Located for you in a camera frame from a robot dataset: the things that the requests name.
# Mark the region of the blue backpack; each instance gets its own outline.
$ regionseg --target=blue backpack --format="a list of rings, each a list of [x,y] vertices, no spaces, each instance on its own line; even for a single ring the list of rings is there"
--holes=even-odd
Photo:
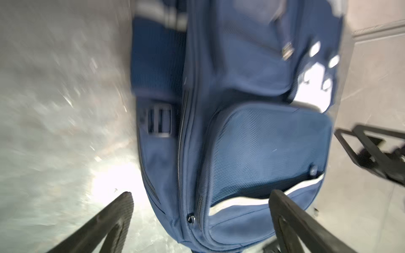
[[[273,189],[313,202],[332,133],[322,112],[337,83],[336,12],[327,0],[188,0],[187,33],[134,19],[142,177],[177,242],[239,252],[275,234]]]

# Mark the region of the strap adjuster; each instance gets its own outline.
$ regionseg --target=strap adjuster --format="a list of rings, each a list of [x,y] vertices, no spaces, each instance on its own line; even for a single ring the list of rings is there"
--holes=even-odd
[[[174,133],[174,110],[170,104],[155,104],[147,109],[147,130],[150,135],[170,137]]]

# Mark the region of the fabric texture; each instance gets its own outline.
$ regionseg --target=fabric texture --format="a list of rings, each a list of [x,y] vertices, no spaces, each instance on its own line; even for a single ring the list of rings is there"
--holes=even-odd
[[[311,165],[322,172],[330,134],[330,120],[318,113],[237,111],[215,140],[212,205],[236,196],[267,198],[272,189],[308,179]]]
[[[132,91],[137,97],[180,102],[186,34],[144,18],[135,18],[132,30]]]
[[[310,178],[314,165],[324,171],[330,121],[288,106],[286,98],[309,41],[323,41],[324,61],[338,50],[342,19],[327,0],[287,0],[280,27],[255,21],[231,0],[163,2],[170,11],[187,8],[187,33],[158,17],[136,17],[132,27],[131,84],[146,192],[177,242],[196,252],[239,252],[274,234],[268,207],[232,206],[208,217],[209,208],[233,196],[265,198],[272,189],[288,189]],[[287,40],[295,52],[285,61]],[[266,106],[230,110],[246,102]],[[156,122],[146,112],[158,104],[172,109],[155,110]],[[227,121],[212,127],[225,111]],[[170,134],[154,135],[152,123]],[[305,209],[321,185],[290,197]]]

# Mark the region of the gray floor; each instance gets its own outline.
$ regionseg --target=gray floor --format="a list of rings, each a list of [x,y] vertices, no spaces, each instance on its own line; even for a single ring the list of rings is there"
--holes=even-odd
[[[350,0],[348,23],[404,18],[403,1],[392,1],[378,19],[380,2],[354,15],[362,1]],[[130,25],[128,0],[0,1],[1,252],[45,252],[123,191],[135,202],[124,252],[189,252],[161,227],[141,181]],[[405,130],[403,45],[405,36],[355,46],[339,113],[331,111],[337,126]],[[403,252],[404,197],[351,164],[333,139],[315,203],[332,233],[361,253]]]

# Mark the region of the reflective stripe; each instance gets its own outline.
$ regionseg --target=reflective stripe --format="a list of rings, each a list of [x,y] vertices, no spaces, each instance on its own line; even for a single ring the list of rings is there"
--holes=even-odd
[[[134,15],[164,25],[179,32],[187,30],[187,14],[178,13],[175,7],[166,6],[160,1],[136,1]]]
[[[320,175],[316,179],[302,181],[302,182],[294,185],[287,191],[285,191],[284,194],[290,195],[291,193],[293,193],[296,190],[317,184],[323,178],[324,178],[324,174]],[[231,207],[231,206],[258,206],[258,205],[264,205],[264,204],[268,204],[268,203],[269,203],[268,198],[267,199],[257,199],[257,198],[248,198],[248,197],[230,198],[228,200],[222,201],[222,202],[214,205],[213,207],[211,207],[209,209],[209,215],[214,215],[214,214],[218,213],[219,211],[221,211],[225,208]]]

